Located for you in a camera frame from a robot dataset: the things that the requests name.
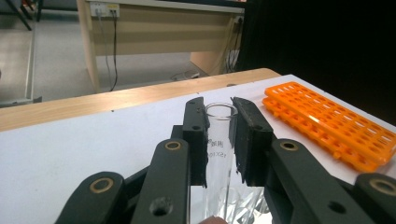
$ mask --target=orange test tube rack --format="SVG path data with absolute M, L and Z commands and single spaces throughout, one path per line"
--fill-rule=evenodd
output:
M 374 172 L 396 151 L 396 134 L 297 82 L 265 90 L 266 109 L 337 160 Z

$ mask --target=desk leg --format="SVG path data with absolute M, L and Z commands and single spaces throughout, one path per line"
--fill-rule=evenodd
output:
M 100 92 L 100 82 L 96 63 L 95 45 L 92 37 L 92 18 L 90 3 L 85 0 L 77 0 L 79 24 L 81 27 L 82 40 L 84 43 L 85 63 L 96 93 Z

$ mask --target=white table surface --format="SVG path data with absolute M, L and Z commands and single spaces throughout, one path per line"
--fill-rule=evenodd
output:
M 234 96 L 254 102 L 278 138 L 301 142 L 331 175 L 354 183 L 358 172 L 265 110 L 264 90 L 292 80 L 396 133 L 396 127 L 292 75 L 5 131 L 0 133 L 0 223 L 53 223 L 86 177 L 102 171 L 128 177 L 148 166 L 156 145 L 170 137 L 173 125 L 182 124 L 186 102 L 199 96 L 206 105 L 230 103 Z M 377 171 L 396 178 L 395 157 Z M 192 188 L 191 206 L 200 203 L 200 190 Z M 191 214 L 191 223 L 197 218 Z

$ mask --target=dark wall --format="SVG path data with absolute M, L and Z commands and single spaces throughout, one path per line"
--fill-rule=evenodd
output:
M 391 1 L 258 1 L 238 70 L 294 74 L 396 125 L 396 7 Z

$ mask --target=electrical cable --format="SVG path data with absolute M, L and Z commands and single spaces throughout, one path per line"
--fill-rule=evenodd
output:
M 114 81 L 114 85 L 111 88 L 110 91 L 113 91 L 114 88 L 117 85 L 117 81 L 119 79 L 119 74 L 117 72 L 117 12 L 115 12 L 114 10 L 110 10 L 111 15 L 113 17 L 113 21 L 114 21 L 114 46 L 113 46 L 113 59 L 114 59 L 114 70 L 116 72 L 116 80 Z
M 228 57 L 226 57 L 226 71 L 227 73 L 234 72 L 235 63 L 238 58 L 239 50 L 236 50 L 238 45 L 239 36 L 242 34 L 243 28 L 243 20 L 239 19 L 238 21 L 238 31 L 236 33 L 235 42 L 233 44 L 233 48 L 229 49 Z
M 244 12 L 245 12 L 245 10 L 241 9 L 241 12 L 239 14 L 243 15 Z M 224 56 L 226 55 L 226 53 L 228 51 L 228 47 L 230 46 L 230 44 L 232 42 L 234 27 L 235 27 L 235 22 L 233 22 L 233 26 L 231 27 L 231 29 L 229 29 L 229 32 L 227 34 L 226 45 L 225 45 L 224 49 L 221 51 L 221 55 L 216 59 L 216 64 L 212 66 L 212 68 L 209 70 L 209 72 L 207 72 L 208 74 L 211 74 L 213 71 L 215 71 L 215 69 L 220 66 L 221 62 L 225 61 L 226 57 L 224 57 Z
M 105 41 L 105 57 L 106 57 L 106 67 L 107 67 L 107 74 L 108 74 L 108 83 L 109 83 L 109 87 L 111 87 L 111 72 L 110 72 L 110 66 L 108 66 L 108 59 L 107 59 L 107 40 L 106 40 L 106 36 L 105 36 L 105 29 L 103 28 L 103 24 L 102 24 L 102 15 L 101 12 L 99 12 L 99 9 L 97 8 L 95 10 L 96 16 L 99 19 L 99 25 L 100 25 L 100 30 L 102 32 L 102 37 Z
M 238 29 L 238 32 L 236 34 L 235 44 L 233 46 L 233 59 L 231 60 L 232 72 L 234 72 L 236 60 L 237 60 L 238 55 L 239 55 L 239 50 L 236 50 L 236 47 L 238 45 L 239 36 L 242 34 L 243 20 L 239 19 L 238 23 L 239 23 L 239 26 L 238 26 L 239 29 Z

